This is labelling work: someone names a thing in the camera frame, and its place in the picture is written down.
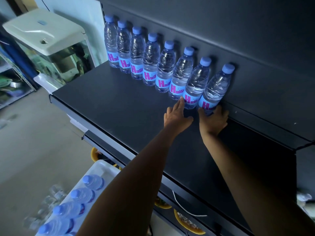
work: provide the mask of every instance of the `person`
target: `person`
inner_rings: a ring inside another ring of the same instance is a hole
[[[193,121],[184,117],[183,110],[183,98],[167,108],[164,128],[105,188],[77,236],[146,235],[168,149]],[[201,108],[198,112],[203,142],[252,232],[256,236],[314,236],[313,221],[288,197],[265,186],[220,141],[218,134],[227,125],[228,111],[217,106],[209,117]]]

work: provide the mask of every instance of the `white aquarium lid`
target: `white aquarium lid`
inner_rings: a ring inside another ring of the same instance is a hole
[[[4,29],[43,55],[52,55],[86,38],[84,29],[44,9],[35,9],[5,24]]]

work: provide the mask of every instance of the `person's right hand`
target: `person's right hand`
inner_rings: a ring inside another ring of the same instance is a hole
[[[201,136],[204,134],[213,134],[217,136],[219,132],[227,126],[226,120],[229,111],[226,110],[222,112],[222,107],[218,105],[213,112],[214,113],[211,116],[207,117],[203,108],[198,109]]]

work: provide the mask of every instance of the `gray floor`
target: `gray floor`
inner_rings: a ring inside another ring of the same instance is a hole
[[[35,235],[22,220],[48,195],[50,186],[70,190],[93,164],[91,146],[68,116],[49,102],[44,89],[0,111],[17,118],[0,130],[0,228],[3,236]],[[160,218],[151,220],[155,236],[179,235]]]

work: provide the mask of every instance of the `hand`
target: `hand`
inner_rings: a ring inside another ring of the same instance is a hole
[[[164,114],[164,129],[170,129],[175,136],[189,127],[194,120],[193,117],[184,117],[184,105],[184,98],[180,97],[174,107],[168,107]]]
[[[217,136],[220,131],[227,126],[226,120],[229,115],[229,111],[226,110],[222,113],[222,107],[219,105],[215,108],[214,113],[209,117],[206,116],[203,108],[199,108],[198,113],[201,136],[203,136],[203,134],[213,134]]]

